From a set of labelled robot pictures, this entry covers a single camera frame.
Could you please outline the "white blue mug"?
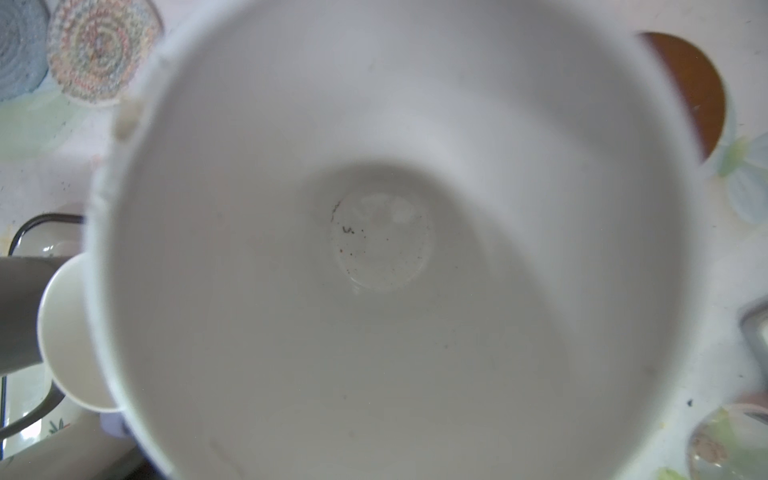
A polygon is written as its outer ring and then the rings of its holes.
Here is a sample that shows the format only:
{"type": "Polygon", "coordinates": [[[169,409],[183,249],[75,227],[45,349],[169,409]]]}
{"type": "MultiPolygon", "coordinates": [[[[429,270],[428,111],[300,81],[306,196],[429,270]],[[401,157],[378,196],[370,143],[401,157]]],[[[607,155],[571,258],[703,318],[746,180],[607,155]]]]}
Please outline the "white blue mug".
{"type": "Polygon", "coordinates": [[[172,479],[615,479],[689,352],[695,139],[594,1],[213,1],[87,209],[110,390],[172,479]]]}

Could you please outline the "multicolour woven coaster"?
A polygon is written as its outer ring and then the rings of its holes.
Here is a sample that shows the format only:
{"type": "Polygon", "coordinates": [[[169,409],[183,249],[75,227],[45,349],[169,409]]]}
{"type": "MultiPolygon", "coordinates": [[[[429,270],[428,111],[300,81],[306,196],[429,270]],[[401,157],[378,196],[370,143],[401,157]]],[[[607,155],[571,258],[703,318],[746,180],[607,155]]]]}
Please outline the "multicolour woven coaster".
{"type": "Polygon", "coordinates": [[[75,102],[114,105],[164,32],[152,1],[60,1],[47,29],[50,75],[75,102]]]}

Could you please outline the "matte brown round coaster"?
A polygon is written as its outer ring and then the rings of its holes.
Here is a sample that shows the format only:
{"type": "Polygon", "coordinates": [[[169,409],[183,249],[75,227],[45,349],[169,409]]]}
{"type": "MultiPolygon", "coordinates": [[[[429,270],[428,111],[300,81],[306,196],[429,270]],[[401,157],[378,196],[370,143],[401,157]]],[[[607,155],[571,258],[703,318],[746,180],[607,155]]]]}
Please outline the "matte brown round coaster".
{"type": "Polygon", "coordinates": [[[684,100],[701,149],[701,162],[715,151],[726,124],[726,91],[710,58],[679,36],[645,31],[639,36],[655,51],[684,100]]]}

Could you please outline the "grey blue woven coaster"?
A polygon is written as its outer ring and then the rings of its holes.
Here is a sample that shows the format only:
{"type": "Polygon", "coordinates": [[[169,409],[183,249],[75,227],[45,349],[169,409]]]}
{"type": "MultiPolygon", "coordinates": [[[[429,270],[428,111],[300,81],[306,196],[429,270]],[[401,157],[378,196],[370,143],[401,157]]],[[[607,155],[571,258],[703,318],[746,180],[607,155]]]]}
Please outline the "grey blue woven coaster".
{"type": "Polygon", "coordinates": [[[44,1],[1,2],[1,101],[34,91],[46,77],[49,18],[44,1]]]}

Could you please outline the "clear glass cup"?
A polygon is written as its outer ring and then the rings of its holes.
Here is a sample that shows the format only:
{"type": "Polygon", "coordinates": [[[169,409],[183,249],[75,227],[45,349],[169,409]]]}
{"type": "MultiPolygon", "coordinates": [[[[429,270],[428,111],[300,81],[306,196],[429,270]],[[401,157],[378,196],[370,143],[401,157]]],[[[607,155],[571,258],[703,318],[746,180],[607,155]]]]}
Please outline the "clear glass cup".
{"type": "Polygon", "coordinates": [[[693,479],[765,479],[767,394],[742,396],[702,420],[690,436],[687,464],[693,479]]]}

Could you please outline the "white purple mug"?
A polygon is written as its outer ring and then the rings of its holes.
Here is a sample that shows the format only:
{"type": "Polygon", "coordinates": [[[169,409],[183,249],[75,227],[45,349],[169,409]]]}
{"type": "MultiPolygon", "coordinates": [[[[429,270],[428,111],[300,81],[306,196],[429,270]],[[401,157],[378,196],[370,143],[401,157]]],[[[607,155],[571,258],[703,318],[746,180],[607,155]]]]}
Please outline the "white purple mug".
{"type": "Polygon", "coordinates": [[[54,385],[66,399],[98,415],[108,435],[127,438],[117,403],[99,364],[90,331],[85,295],[87,255],[78,254],[49,280],[37,313],[37,341],[54,385]]]}

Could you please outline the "grey mug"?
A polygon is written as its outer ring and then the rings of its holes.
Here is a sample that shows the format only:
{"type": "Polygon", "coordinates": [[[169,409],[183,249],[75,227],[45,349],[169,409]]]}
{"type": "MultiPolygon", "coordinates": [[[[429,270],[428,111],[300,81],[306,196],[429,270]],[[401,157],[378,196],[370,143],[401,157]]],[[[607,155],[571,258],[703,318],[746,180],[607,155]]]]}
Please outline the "grey mug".
{"type": "Polygon", "coordinates": [[[37,314],[46,286],[69,257],[1,258],[0,374],[42,362],[37,314]]]}

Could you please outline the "strawberry print serving tray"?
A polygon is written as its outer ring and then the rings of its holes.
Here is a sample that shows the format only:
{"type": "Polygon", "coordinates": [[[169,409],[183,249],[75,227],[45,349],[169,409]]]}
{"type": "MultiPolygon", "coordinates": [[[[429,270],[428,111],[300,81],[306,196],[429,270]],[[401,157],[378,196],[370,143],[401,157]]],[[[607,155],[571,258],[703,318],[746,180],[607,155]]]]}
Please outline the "strawberry print serving tray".
{"type": "MultiPolygon", "coordinates": [[[[33,228],[46,223],[82,225],[82,215],[39,215],[19,229],[1,258],[1,376],[43,363],[37,340],[37,313],[43,290],[64,264],[63,257],[15,256],[33,228]]],[[[76,422],[62,433],[15,455],[1,455],[3,479],[129,479],[145,464],[129,438],[104,431],[101,417],[76,422]]]]}

